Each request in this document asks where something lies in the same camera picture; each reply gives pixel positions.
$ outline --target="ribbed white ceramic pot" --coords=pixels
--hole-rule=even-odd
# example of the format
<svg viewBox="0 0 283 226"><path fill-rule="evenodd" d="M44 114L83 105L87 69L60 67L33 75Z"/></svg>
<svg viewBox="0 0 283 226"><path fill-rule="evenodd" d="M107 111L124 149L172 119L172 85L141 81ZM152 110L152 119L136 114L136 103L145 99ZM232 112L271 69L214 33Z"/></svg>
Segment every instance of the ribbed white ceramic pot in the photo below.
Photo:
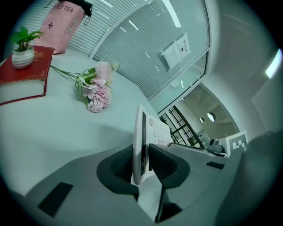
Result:
<svg viewBox="0 0 283 226"><path fill-rule="evenodd" d="M26 51L19 52L18 49L14 50L12 55L12 62L15 68L25 68L31 64L34 58L34 48L29 46Z"/></svg>

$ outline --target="white table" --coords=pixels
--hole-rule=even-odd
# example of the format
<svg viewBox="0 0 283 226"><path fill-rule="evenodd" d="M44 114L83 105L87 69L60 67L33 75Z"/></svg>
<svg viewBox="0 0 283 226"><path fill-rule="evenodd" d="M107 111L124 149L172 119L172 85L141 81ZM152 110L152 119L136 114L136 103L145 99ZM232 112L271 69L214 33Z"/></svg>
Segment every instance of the white table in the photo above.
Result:
<svg viewBox="0 0 283 226"><path fill-rule="evenodd" d="M51 65L80 73L96 62L68 49ZM140 104L157 118L137 85L115 73L111 87L112 105L92 113L74 82L50 68L45 97L0 106L0 167L9 188L25 195L75 158L132 144Z"/></svg>

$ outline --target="pink bag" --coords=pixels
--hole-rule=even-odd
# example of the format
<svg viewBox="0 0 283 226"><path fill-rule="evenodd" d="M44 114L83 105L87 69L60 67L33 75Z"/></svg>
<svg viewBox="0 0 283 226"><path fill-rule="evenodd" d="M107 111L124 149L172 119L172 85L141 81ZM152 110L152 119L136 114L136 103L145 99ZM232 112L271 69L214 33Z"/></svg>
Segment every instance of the pink bag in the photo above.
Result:
<svg viewBox="0 0 283 226"><path fill-rule="evenodd" d="M81 6L68 1L58 2L50 10L41 25L43 36L35 40L35 45L54 48L54 54L65 53L69 41L85 17Z"/></svg>

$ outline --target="book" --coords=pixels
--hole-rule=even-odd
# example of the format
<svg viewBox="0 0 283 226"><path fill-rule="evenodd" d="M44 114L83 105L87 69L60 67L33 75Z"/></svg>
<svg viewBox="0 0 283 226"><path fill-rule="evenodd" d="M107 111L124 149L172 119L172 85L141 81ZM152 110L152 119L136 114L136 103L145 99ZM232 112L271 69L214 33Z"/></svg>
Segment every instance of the book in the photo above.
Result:
<svg viewBox="0 0 283 226"><path fill-rule="evenodd" d="M12 55L0 66L0 105L46 95L47 76L54 49L34 45L34 59L16 69Z"/></svg>

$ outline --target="potted plant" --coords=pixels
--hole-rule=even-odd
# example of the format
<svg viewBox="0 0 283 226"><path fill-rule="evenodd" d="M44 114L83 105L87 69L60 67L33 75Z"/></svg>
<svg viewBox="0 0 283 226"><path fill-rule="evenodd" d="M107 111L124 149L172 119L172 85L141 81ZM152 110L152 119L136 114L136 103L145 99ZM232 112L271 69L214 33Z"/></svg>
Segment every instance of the potted plant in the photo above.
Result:
<svg viewBox="0 0 283 226"><path fill-rule="evenodd" d="M31 40L39 38L43 34L41 31L34 31L30 34L27 33L27 28L21 26L21 31L15 32L11 41L13 44L18 44L19 47L14 50L12 55L12 62L15 68L25 68L31 64L34 58L34 48L29 46Z"/></svg>

